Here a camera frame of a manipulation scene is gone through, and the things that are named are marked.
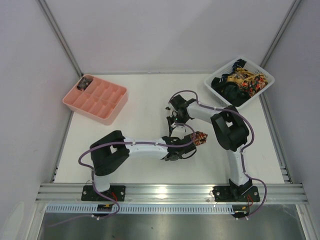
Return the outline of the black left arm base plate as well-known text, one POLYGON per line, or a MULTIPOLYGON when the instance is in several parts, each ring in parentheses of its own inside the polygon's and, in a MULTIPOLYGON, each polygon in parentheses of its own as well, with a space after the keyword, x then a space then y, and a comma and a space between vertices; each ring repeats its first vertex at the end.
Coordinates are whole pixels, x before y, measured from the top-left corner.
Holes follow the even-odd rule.
MULTIPOLYGON (((101 192, 102 195, 117 202, 124 202, 126 195, 125 185, 111 185, 109 190, 101 192)), ((107 201, 104 197, 95 192, 92 185, 85 185, 82 189, 81 200, 84 202, 107 201)))

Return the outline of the red multicolour patterned tie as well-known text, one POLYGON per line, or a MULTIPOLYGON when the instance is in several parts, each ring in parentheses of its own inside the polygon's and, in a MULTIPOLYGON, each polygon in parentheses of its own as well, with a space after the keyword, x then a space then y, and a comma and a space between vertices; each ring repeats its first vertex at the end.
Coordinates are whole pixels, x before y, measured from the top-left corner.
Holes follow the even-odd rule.
POLYGON ((201 131, 196 131, 195 132, 195 139, 193 141, 194 145, 200 146, 202 144, 205 144, 208 138, 208 134, 201 132, 201 131))

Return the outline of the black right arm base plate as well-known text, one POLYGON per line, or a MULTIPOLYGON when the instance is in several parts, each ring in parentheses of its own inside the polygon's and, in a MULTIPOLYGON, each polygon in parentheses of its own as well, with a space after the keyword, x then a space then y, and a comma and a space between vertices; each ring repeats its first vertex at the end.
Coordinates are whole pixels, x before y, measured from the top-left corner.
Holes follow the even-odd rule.
POLYGON ((248 189, 240 189, 230 185, 215 186, 212 189, 214 200, 216 202, 254 202, 261 200, 258 188, 251 186, 248 189))

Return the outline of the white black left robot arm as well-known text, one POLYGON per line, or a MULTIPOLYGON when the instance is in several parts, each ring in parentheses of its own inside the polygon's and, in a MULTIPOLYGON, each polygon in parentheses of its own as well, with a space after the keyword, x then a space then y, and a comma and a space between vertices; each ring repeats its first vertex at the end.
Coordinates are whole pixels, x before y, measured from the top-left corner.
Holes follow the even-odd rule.
POLYGON ((176 161, 183 155, 194 152, 196 134, 191 133, 183 138, 163 136, 154 141, 135 140, 125 137, 120 130, 115 130, 93 143, 90 157, 93 163, 93 182, 95 189, 103 193, 110 189, 109 175, 115 172, 127 159, 143 157, 176 161))

